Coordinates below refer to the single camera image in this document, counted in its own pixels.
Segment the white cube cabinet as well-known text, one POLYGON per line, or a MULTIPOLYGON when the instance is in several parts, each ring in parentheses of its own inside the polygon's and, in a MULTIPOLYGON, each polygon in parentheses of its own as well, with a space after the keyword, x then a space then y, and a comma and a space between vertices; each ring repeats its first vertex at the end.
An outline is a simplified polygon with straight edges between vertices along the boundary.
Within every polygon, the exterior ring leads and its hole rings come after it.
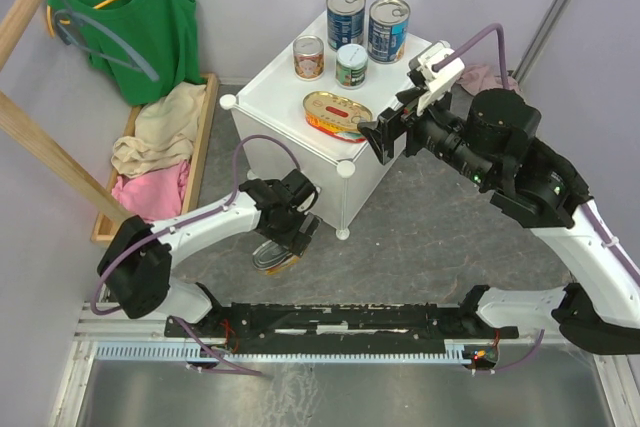
POLYGON ((397 104, 397 92, 410 87, 411 58, 428 48, 429 41, 409 35, 404 58, 394 64, 372 62, 362 87, 344 89, 335 79, 335 53, 324 49, 324 73, 303 80, 294 71, 293 48, 285 47, 236 95, 220 99, 233 117, 249 162, 249 176, 282 178, 296 158, 304 175, 319 188, 312 213, 348 238, 349 226, 389 170, 371 147, 333 138, 309 125, 303 100, 311 92, 326 91, 363 104, 379 115, 397 104))

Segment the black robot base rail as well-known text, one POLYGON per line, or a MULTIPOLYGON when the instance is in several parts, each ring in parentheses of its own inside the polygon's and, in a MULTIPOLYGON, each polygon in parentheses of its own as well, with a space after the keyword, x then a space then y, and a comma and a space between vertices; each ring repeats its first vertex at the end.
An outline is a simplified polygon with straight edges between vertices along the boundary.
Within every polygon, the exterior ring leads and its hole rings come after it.
POLYGON ((440 354, 449 340, 516 339, 468 308, 435 304, 279 305, 233 303, 191 327, 238 354, 440 354))

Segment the small pink label can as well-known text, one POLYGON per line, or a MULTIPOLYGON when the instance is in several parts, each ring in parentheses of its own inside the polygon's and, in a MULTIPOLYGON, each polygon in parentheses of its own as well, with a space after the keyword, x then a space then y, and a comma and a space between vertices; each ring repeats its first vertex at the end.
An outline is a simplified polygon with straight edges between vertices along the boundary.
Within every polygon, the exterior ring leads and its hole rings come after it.
POLYGON ((296 76, 305 81, 316 80, 324 74, 324 43, 314 35, 296 38, 292 46, 296 76))

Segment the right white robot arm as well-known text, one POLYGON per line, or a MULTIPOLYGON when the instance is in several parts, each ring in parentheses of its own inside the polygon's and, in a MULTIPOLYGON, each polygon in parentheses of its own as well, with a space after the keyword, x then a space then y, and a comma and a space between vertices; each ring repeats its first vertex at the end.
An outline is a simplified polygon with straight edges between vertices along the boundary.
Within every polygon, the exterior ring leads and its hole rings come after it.
POLYGON ((517 93, 495 88, 476 95, 466 118, 450 110, 450 94, 418 108, 425 91, 398 93, 401 105, 358 132, 381 163, 394 156, 430 152, 480 192, 503 215, 529 230, 563 262, 572 282, 548 291, 483 287, 475 304, 458 315, 467 336, 494 327, 556 331, 597 355, 639 352, 639 268, 599 215, 576 168, 537 138, 540 112, 517 93))

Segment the white lid green jar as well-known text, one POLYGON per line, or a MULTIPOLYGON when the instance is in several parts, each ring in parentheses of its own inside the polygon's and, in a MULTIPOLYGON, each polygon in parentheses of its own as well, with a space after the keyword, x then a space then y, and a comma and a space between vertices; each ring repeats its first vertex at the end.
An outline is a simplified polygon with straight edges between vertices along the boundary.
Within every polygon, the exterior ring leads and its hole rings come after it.
POLYGON ((361 87, 366 80, 368 54, 359 44, 341 46, 336 52, 335 78, 347 89, 361 87))

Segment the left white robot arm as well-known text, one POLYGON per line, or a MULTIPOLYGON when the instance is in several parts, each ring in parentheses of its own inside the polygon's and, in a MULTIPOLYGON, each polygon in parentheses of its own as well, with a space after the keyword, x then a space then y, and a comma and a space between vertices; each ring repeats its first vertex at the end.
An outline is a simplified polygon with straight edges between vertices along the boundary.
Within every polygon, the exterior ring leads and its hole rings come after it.
POLYGON ((319 225, 310 212, 318 197, 316 186, 294 169, 281 180, 248 180, 175 218, 147 223, 133 216, 104 254, 100 280, 128 318, 161 313, 186 321, 198 336, 212 336, 221 325, 220 304, 207 288, 178 280, 172 270, 211 245, 252 231, 300 257, 319 225))

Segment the blue white label can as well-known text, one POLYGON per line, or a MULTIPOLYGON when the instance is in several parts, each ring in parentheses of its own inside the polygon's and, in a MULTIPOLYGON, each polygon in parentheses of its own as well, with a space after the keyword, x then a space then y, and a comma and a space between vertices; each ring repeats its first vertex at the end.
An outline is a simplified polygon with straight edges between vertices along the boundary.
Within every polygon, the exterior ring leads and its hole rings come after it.
POLYGON ((404 0, 376 0, 370 6, 367 52, 374 62, 392 64, 403 57, 410 14, 404 0))

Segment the red oval sardine tin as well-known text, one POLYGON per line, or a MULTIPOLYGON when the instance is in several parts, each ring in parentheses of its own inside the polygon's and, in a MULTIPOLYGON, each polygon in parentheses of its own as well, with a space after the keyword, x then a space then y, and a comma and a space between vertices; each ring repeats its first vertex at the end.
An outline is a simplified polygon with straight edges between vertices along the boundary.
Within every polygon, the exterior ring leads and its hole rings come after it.
POLYGON ((371 122, 372 112, 364 105, 326 91, 314 91, 303 99, 306 122, 316 130, 341 141, 361 143, 358 124, 371 122))

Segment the tall blue label can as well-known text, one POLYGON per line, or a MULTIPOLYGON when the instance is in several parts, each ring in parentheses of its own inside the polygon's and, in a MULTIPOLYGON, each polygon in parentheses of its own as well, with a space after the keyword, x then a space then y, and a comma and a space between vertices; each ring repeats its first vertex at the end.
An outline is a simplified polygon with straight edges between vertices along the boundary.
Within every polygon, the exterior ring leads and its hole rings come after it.
POLYGON ((326 0, 327 40, 332 50, 363 44, 365 7, 366 0, 326 0))

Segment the silver oval fish tin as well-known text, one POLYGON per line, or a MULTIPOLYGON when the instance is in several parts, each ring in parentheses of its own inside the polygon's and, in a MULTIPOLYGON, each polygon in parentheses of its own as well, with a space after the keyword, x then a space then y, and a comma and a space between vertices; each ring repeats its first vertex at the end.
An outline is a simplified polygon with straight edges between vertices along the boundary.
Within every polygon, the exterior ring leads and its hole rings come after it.
POLYGON ((294 265, 300 258, 273 241, 266 241, 252 253, 254 268, 265 275, 273 275, 294 265))

